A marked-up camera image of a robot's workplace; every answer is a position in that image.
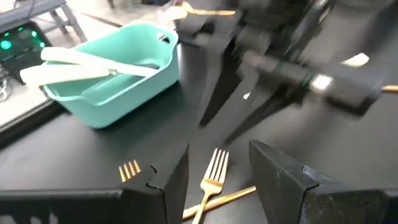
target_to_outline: black table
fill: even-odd
[[[394,10],[381,16],[347,16],[345,9],[335,9],[305,55],[321,64],[360,53],[360,49],[371,58],[366,68],[389,75],[386,83],[398,83],[398,29],[394,27],[398,13],[397,8]],[[370,26],[375,21],[378,26]],[[358,36],[367,41],[361,43]],[[377,38],[384,39],[379,39],[382,43],[372,42]],[[121,182],[120,164],[137,159],[144,167],[156,154],[189,141],[186,207],[198,204],[203,196],[199,183],[216,145],[211,130],[196,126],[205,83],[204,54],[186,45],[178,50],[179,83],[109,128],[94,130],[64,113],[0,151],[0,189],[113,187]],[[397,102],[397,96],[383,96],[363,119],[353,119],[308,101],[303,108],[292,106],[263,121],[227,148],[230,163],[223,194],[252,185],[249,139],[266,142],[355,187],[397,187]],[[266,223],[256,194],[207,213],[205,220],[219,224]]]

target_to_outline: teal basket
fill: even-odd
[[[131,65],[158,65],[156,75],[144,78],[119,74],[48,84],[44,90],[87,126],[106,127],[178,80],[177,41],[174,31],[149,24],[122,27],[75,50]]]

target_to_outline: white spatula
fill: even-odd
[[[42,50],[41,58],[42,60],[51,60],[78,65],[91,65],[93,68],[100,66],[102,68],[115,70],[118,73],[138,75],[142,77],[151,77],[157,73],[157,70],[153,68],[119,63],[115,62],[114,60],[101,58],[63,47],[45,47]]]
[[[110,73],[107,68],[89,65],[38,65],[20,71],[22,81],[32,88],[51,83],[105,77]]]

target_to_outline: green light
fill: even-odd
[[[4,50],[10,49],[12,46],[11,42],[8,40],[4,40],[2,42],[0,42],[0,47]]]

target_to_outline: fork handle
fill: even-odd
[[[205,206],[207,204],[207,201],[209,200],[210,195],[211,194],[205,192],[205,196],[203,196],[203,200],[201,201],[200,208],[199,208],[197,214],[195,215],[195,218],[193,219],[192,224],[199,224],[201,215],[205,209]]]

